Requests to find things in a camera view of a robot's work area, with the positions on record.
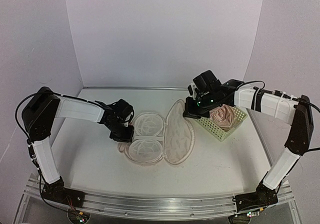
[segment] circular mesh compartment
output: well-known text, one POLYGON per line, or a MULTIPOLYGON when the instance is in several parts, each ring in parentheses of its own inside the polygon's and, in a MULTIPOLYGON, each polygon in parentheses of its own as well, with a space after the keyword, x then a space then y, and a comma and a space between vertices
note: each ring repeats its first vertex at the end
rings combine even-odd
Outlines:
POLYGON ((157 136, 164 128, 164 121, 158 114, 143 113, 137 116, 133 125, 139 136, 157 136))
POLYGON ((127 154, 133 161, 154 163, 162 158, 163 147, 157 140, 140 139, 129 146, 127 154))

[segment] plastic basket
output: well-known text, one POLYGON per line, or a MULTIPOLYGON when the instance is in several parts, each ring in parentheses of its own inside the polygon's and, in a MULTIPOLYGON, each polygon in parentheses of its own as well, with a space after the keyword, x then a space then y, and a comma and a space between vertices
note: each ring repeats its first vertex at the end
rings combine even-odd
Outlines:
POLYGON ((233 127, 229 131, 223 130, 209 118, 202 117, 200 119, 196 119, 196 122, 203 126, 204 129, 215 136, 220 142, 223 142, 241 125, 244 119, 246 119, 248 116, 244 111, 240 110, 237 107, 232 107, 232 109, 235 114, 235 121, 233 127))

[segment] white table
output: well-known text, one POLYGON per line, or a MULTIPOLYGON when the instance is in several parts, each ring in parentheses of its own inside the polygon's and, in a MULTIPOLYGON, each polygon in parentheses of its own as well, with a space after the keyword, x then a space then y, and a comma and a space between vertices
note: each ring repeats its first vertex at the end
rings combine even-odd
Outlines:
MULTIPOLYGON (((124 99, 135 114, 156 112, 163 117, 185 90, 84 89, 79 97, 106 104, 124 99)), ((89 121, 66 119, 53 143, 56 164, 66 186, 119 195, 175 197, 253 192, 270 169, 255 127, 247 117, 224 142, 194 120, 195 146, 179 166, 165 160, 141 166, 119 153, 110 131, 89 121)))

